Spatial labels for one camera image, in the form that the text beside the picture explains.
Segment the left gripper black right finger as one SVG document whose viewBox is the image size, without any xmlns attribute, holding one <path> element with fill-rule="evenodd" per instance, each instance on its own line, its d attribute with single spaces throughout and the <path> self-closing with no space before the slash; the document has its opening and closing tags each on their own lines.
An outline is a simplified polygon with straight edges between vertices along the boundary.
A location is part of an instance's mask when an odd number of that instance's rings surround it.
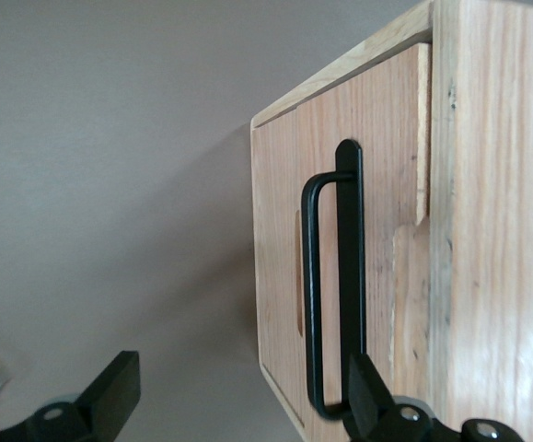
<svg viewBox="0 0 533 442">
<path fill-rule="evenodd" d="M 350 359 L 348 398 L 356 425 L 354 441 L 512 441 L 523 438 L 499 421 L 474 418 L 458 430 L 440 422 L 428 405 L 394 398 L 368 355 Z"/>
</svg>

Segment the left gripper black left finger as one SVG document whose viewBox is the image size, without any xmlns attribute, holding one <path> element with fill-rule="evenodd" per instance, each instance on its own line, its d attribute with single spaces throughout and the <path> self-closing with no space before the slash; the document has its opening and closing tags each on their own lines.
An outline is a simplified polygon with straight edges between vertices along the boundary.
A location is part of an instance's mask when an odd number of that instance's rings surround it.
<svg viewBox="0 0 533 442">
<path fill-rule="evenodd" d="M 121 351 L 75 401 L 58 401 L 0 429 L 0 441 L 113 441 L 141 398 L 140 358 Z"/>
</svg>

